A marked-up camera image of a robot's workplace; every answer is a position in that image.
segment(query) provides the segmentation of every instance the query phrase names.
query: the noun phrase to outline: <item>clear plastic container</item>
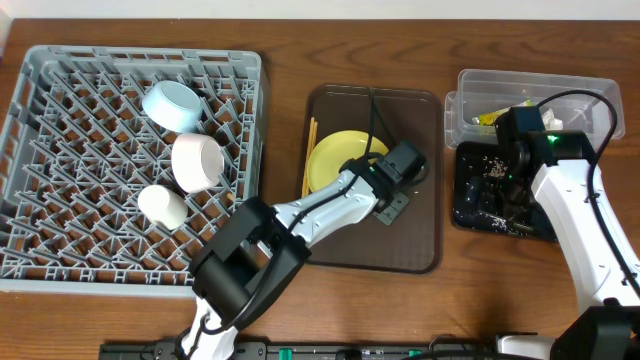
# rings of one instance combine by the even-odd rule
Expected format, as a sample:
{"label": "clear plastic container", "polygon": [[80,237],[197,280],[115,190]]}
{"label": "clear plastic container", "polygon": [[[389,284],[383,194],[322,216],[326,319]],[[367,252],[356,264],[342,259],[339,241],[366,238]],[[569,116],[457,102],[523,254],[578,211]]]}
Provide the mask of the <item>clear plastic container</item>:
{"label": "clear plastic container", "polygon": [[[579,76],[534,74],[496,70],[463,70],[458,77],[458,91],[445,99],[444,139],[450,149],[463,141],[497,143],[493,126],[474,125],[472,118],[531,100],[533,104],[559,92],[573,89],[591,90],[605,96],[618,112],[618,126],[613,139],[624,136],[624,112],[618,84],[610,79]],[[600,100],[587,95],[570,95],[542,107],[551,108],[564,130],[587,134],[597,149],[611,127],[609,111]]]}

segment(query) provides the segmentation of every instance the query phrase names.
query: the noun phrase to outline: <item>green connector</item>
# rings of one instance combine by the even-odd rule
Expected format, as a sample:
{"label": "green connector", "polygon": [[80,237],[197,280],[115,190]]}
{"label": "green connector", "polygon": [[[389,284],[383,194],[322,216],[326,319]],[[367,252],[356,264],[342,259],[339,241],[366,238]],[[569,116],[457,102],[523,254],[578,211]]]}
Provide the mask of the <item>green connector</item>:
{"label": "green connector", "polygon": [[293,359],[293,350],[280,349],[280,360],[292,360],[292,359]]}

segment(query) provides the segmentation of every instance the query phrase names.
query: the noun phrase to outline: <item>chopsticks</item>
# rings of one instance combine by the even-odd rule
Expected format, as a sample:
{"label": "chopsticks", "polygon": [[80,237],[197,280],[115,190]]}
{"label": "chopsticks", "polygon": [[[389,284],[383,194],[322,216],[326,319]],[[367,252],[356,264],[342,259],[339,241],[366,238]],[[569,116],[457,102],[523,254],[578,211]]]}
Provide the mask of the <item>chopsticks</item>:
{"label": "chopsticks", "polygon": [[302,178],[302,197],[306,197],[309,195],[309,177],[307,176],[307,170],[309,168],[309,157],[311,157],[311,152],[313,148],[316,146],[316,134],[318,133],[318,122],[314,117],[311,117],[311,121],[309,122],[309,139],[307,140],[307,157],[304,162],[304,174]]}

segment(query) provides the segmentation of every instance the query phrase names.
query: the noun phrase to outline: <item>yellow plate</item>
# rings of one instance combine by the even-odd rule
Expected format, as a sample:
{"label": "yellow plate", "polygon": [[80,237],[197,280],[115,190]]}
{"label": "yellow plate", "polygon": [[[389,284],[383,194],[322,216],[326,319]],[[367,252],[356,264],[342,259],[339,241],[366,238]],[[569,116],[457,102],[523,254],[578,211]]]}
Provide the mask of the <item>yellow plate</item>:
{"label": "yellow plate", "polygon": [[[369,134],[347,130],[333,133],[322,139],[309,156],[307,177],[309,188],[316,192],[338,178],[340,168],[349,159],[364,155]],[[386,155],[389,149],[377,138],[371,141],[370,152]]]}

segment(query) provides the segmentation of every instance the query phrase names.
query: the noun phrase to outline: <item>black tray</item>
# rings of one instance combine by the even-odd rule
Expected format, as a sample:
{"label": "black tray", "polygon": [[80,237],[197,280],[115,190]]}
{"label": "black tray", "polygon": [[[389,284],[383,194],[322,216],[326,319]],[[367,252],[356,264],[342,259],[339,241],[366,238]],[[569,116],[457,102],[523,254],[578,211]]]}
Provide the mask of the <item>black tray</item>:
{"label": "black tray", "polygon": [[542,208],[535,207],[518,218],[504,218],[500,210],[500,180],[508,172],[498,145],[463,142],[456,149],[453,186],[454,224],[518,237],[556,241],[555,232]]}

